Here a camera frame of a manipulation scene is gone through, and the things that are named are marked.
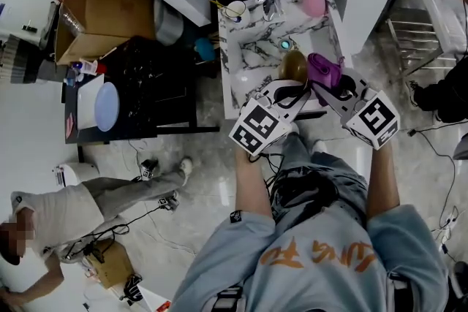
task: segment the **white t-shirt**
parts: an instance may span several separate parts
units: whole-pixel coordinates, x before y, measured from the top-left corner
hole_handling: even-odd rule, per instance
[[[31,248],[43,260],[58,246],[93,232],[104,222],[96,202],[82,183],[47,194],[15,191],[11,200],[13,215],[22,208],[34,211]]]

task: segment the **blue plate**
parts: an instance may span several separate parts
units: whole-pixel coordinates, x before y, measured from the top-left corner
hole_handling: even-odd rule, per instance
[[[120,99],[117,88],[111,82],[101,86],[94,102],[94,118],[101,132],[108,132],[117,122]]]

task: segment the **gray sweatshirt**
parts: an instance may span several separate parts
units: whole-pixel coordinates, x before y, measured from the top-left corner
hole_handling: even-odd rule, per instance
[[[242,212],[197,255],[171,312],[201,311],[235,284],[244,288],[246,311],[383,312],[390,272],[409,279],[420,311],[443,311],[448,272],[411,205],[374,217],[366,229],[339,202],[285,231]]]

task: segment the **marble countertop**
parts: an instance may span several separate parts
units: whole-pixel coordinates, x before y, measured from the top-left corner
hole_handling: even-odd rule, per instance
[[[315,52],[328,60],[352,67],[341,17],[334,0],[326,0],[328,12],[320,18],[306,15],[302,0],[280,0],[284,15],[272,22],[263,20],[255,0],[246,1],[251,12],[249,25],[241,27],[218,11],[219,44],[222,61],[224,116],[235,119],[250,96],[278,78],[285,54],[278,48],[282,39],[292,39],[305,55]],[[302,113],[323,110],[312,95]]]

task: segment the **white plate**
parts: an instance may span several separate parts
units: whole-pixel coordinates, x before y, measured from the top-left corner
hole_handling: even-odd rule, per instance
[[[104,85],[104,75],[99,75],[78,89],[77,127],[78,130],[97,126],[94,117],[94,103],[97,93]]]

